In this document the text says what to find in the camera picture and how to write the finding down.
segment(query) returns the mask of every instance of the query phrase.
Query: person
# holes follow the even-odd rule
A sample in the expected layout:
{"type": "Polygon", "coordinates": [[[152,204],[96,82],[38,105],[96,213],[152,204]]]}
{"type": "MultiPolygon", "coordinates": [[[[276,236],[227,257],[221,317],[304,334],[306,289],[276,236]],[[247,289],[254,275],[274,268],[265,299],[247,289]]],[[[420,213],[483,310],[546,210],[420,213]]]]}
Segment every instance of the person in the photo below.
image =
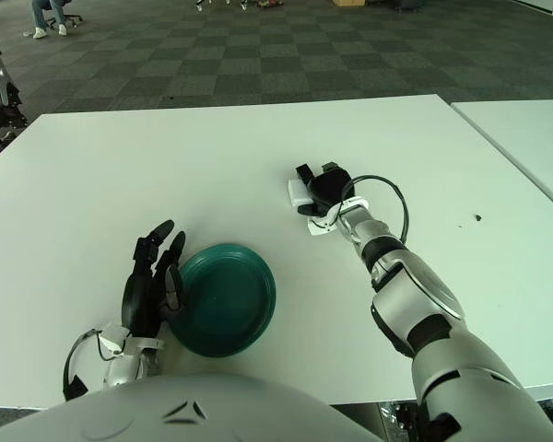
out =
{"type": "Polygon", "coordinates": [[[65,27],[64,5],[68,3],[65,0],[32,0],[31,8],[33,11],[33,20],[35,21],[35,34],[33,39],[42,39],[47,36],[47,23],[43,16],[43,9],[51,9],[55,14],[55,20],[59,25],[59,35],[67,35],[65,27]]]}

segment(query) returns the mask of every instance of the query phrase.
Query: black cable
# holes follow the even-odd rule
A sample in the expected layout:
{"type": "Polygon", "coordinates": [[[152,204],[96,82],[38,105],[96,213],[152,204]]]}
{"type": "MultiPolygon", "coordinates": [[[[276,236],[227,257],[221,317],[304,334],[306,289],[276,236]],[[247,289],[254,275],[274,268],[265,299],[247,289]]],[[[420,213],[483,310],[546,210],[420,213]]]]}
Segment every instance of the black cable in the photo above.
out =
{"type": "Polygon", "coordinates": [[[97,331],[96,333],[96,343],[97,343],[97,346],[99,347],[99,356],[100,356],[100,359],[102,359],[104,362],[109,362],[109,361],[112,361],[116,356],[111,356],[111,357],[104,357],[104,355],[102,354],[102,348],[100,347],[100,332],[101,331],[97,331]]]}
{"type": "MultiPolygon", "coordinates": [[[[407,231],[409,230],[409,212],[407,211],[406,199],[404,198],[404,195],[402,194],[402,192],[399,190],[399,187],[397,187],[394,182],[392,182],[391,180],[387,180],[385,177],[380,177],[378,175],[360,175],[358,177],[353,178],[352,180],[350,180],[344,185],[344,187],[342,188],[342,192],[340,193],[340,205],[338,206],[338,211],[335,214],[334,221],[332,221],[332,224],[335,224],[335,222],[340,217],[340,211],[342,210],[342,202],[346,198],[347,194],[350,192],[350,189],[358,182],[365,181],[365,180],[376,180],[376,181],[384,182],[394,190],[395,194],[402,202],[402,207],[404,209],[404,224],[402,226],[402,233],[400,235],[399,240],[402,241],[402,243],[406,244],[407,231]]],[[[315,222],[313,223],[319,228],[327,228],[327,227],[320,226],[315,222]]]]}
{"type": "Polygon", "coordinates": [[[129,332],[127,334],[127,336],[125,337],[125,339],[123,340],[123,347],[121,348],[121,351],[117,354],[116,352],[112,354],[111,357],[105,357],[103,354],[102,354],[102,347],[100,347],[100,334],[102,333],[102,330],[98,330],[96,332],[96,339],[97,339],[97,346],[99,347],[99,356],[100,356],[100,359],[102,359],[104,362],[109,362],[109,361],[112,361],[115,357],[117,357],[118,355],[120,355],[124,350],[125,350],[125,344],[127,343],[127,338],[129,336],[132,335],[131,332],[129,332]]]}
{"type": "Polygon", "coordinates": [[[65,359],[65,364],[64,364],[64,397],[66,401],[69,401],[70,399],[74,399],[78,396],[81,396],[87,391],[86,386],[82,383],[82,381],[79,379],[78,376],[74,376],[74,379],[70,383],[69,372],[70,372],[70,361],[72,360],[72,355],[74,354],[74,352],[76,351],[76,349],[81,343],[86,341],[90,336],[94,334],[98,334],[100,332],[102,332],[102,330],[91,329],[81,334],[74,342],[74,345],[72,345],[72,348],[70,349],[70,353],[67,354],[67,358],[65,359]]]}

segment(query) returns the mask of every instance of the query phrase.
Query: tabletop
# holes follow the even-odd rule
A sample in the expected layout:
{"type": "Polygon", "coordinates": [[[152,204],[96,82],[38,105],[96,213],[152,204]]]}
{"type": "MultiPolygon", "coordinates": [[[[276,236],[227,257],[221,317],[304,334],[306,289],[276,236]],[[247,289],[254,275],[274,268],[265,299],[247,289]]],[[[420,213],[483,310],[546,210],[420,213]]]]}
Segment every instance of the tabletop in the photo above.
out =
{"type": "Polygon", "coordinates": [[[553,201],[553,99],[453,107],[553,201]]]}
{"type": "MultiPolygon", "coordinates": [[[[397,183],[407,246],[523,385],[553,396],[553,203],[440,98],[419,96],[41,116],[0,155],[0,406],[63,401],[70,346],[120,319],[135,240],[169,218],[186,231],[186,259],[224,242],[260,254],[276,308],[228,358],[162,330],[165,372],[247,374],[327,403],[413,398],[410,360],[372,320],[353,247],[310,236],[290,205],[295,168],[329,161],[397,183]]],[[[393,192],[365,181],[357,194],[399,232],[393,192]]],[[[72,367],[100,388],[94,341],[72,367]]]]}

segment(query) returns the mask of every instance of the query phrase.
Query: checkered carpet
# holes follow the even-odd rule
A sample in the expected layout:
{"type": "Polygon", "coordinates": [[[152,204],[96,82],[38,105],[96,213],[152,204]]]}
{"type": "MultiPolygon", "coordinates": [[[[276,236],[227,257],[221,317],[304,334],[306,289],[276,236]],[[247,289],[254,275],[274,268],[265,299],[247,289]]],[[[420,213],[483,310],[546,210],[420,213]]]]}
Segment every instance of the checkered carpet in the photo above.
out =
{"type": "Polygon", "coordinates": [[[553,99],[553,17],[507,0],[389,6],[286,0],[74,0],[67,37],[23,38],[28,0],[0,0],[0,49],[30,120],[105,111],[437,93],[553,99]]]}

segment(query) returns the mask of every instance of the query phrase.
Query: green plate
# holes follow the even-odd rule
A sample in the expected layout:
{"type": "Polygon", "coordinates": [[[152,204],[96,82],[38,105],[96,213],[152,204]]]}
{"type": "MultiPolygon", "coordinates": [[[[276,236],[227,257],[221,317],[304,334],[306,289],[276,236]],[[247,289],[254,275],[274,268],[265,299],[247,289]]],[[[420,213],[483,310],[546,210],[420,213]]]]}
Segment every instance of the green plate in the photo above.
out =
{"type": "Polygon", "coordinates": [[[220,244],[181,268],[186,308],[170,322],[176,338],[203,356],[234,355],[263,333],[273,316],[275,280],[256,253],[220,244]]]}

